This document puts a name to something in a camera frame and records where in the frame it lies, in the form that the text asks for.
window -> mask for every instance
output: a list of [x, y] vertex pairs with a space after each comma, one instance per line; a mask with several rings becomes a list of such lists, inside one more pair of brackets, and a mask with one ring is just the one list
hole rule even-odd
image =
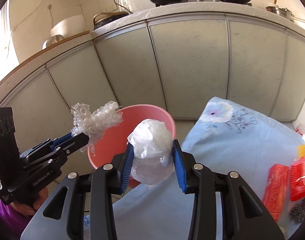
[[9, 26], [9, 0], [0, 11], [0, 81], [19, 65]]

metal screw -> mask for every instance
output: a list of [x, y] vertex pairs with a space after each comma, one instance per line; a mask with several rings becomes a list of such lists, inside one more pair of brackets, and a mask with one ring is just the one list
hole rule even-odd
[[234, 179], [239, 177], [239, 174], [237, 172], [235, 172], [235, 171], [230, 172], [229, 175], [230, 175], [230, 177], [232, 177]]
[[109, 171], [109, 170], [111, 170], [112, 168], [113, 168], [113, 166], [112, 166], [112, 164], [110, 164], [110, 163], [105, 164], [105, 165], [103, 166], [103, 169], [106, 170], [106, 171]]
[[71, 172], [68, 174], [69, 179], [74, 179], [75, 177], [77, 177], [77, 173], [75, 173], [75, 172]]
[[202, 166], [202, 164], [200, 164], [200, 163], [196, 163], [195, 165], [193, 165], [193, 168], [194, 168], [195, 170], [200, 171], [200, 170], [203, 169], [203, 166]]

purple sleeve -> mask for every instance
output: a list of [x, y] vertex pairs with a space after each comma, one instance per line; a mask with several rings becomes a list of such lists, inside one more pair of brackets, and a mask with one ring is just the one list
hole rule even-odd
[[20, 238], [21, 233], [30, 221], [30, 218], [13, 210], [10, 205], [4, 205], [1, 201], [0, 217], [17, 238]]

light blue pillow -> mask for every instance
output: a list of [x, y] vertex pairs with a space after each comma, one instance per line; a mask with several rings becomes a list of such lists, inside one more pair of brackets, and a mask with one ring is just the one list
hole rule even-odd
[[[297, 158], [302, 137], [285, 125], [229, 100], [212, 98], [182, 143], [197, 162], [212, 171], [237, 171], [263, 197], [269, 168], [274, 163], [290, 166]], [[184, 195], [176, 174], [148, 190], [139, 185], [114, 205], [119, 240], [187, 240], [193, 195]], [[220, 197], [217, 195], [217, 239], [222, 239]], [[288, 216], [289, 201], [279, 224], [289, 236], [296, 226]]]

hand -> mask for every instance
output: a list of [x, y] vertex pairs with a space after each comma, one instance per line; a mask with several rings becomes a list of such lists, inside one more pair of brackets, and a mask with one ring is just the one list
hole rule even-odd
[[41, 207], [41, 205], [46, 201], [47, 198], [48, 198], [48, 189], [47, 187], [45, 187], [44, 189], [38, 192], [38, 197], [33, 203], [34, 209], [26, 204], [20, 204], [17, 201], [12, 202], [10, 205], [14, 210], [16, 210], [20, 214], [26, 216], [33, 216], [36, 210], [38, 210]]

